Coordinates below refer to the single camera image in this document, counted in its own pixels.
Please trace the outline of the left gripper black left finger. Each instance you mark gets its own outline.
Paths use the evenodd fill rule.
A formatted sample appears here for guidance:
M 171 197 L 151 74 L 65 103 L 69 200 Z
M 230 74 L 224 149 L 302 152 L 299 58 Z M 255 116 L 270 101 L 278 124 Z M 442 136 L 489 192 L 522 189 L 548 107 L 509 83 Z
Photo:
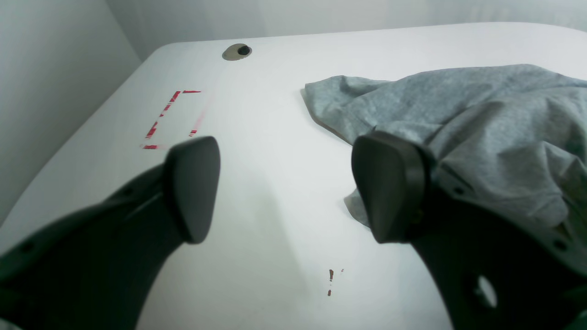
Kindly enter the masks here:
M 99 204 L 1 256 L 1 320 L 22 330 L 133 330 L 161 268 L 211 227 L 218 142 L 175 145 L 165 161 Z

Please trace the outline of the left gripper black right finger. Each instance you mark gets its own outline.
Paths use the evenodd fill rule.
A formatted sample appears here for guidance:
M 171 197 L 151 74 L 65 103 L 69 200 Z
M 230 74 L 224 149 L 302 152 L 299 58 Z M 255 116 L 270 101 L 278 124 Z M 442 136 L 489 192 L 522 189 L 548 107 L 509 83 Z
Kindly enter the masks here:
M 424 146 L 372 131 L 352 171 L 379 243 L 409 243 L 455 330 L 584 330 L 586 251 L 560 232 L 441 185 Z

